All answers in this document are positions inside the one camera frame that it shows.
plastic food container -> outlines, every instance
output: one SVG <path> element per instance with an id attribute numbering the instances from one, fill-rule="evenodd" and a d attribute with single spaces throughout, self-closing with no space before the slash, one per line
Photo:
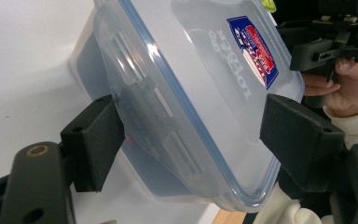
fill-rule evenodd
<path id="1" fill-rule="evenodd" d="M 259 139 L 267 93 L 299 101 L 304 89 L 261 3 L 96 0 L 95 7 L 126 154 L 142 150 L 174 174 L 186 189 L 174 194 L 257 212 L 280 167 Z"/>
<path id="2" fill-rule="evenodd" d="M 103 57 L 93 33 L 95 14 L 94 8 L 69 58 L 72 72 L 91 100 L 110 94 Z"/>

metal screw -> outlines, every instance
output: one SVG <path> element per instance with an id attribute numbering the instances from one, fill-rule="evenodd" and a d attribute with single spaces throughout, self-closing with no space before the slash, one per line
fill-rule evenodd
<path id="1" fill-rule="evenodd" d="M 48 146 L 36 146 L 28 149 L 26 155 L 29 157 L 38 157 L 48 152 Z"/>

human hand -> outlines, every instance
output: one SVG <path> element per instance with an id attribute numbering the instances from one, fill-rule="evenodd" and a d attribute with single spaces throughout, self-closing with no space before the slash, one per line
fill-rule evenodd
<path id="1" fill-rule="evenodd" d="M 306 96 L 326 95 L 324 103 L 335 117 L 358 115 L 358 63 L 341 59 L 336 63 L 336 78 L 326 82 L 326 77 L 303 74 Z"/>

red and blue label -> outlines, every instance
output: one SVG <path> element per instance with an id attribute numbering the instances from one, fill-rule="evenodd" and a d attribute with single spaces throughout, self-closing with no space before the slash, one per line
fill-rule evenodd
<path id="1" fill-rule="evenodd" d="M 279 74 L 269 48 L 248 17 L 227 20 L 231 32 L 257 79 L 268 89 Z"/>

white table surface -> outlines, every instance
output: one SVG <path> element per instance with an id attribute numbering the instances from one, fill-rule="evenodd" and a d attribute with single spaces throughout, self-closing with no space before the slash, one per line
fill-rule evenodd
<path id="1" fill-rule="evenodd" d="M 15 154 L 60 131 L 91 100 L 68 59 L 92 0 L 0 0 L 0 177 Z M 213 222 L 214 204 L 162 203 L 150 197 L 118 153 L 103 192 L 73 193 L 77 223 Z"/>

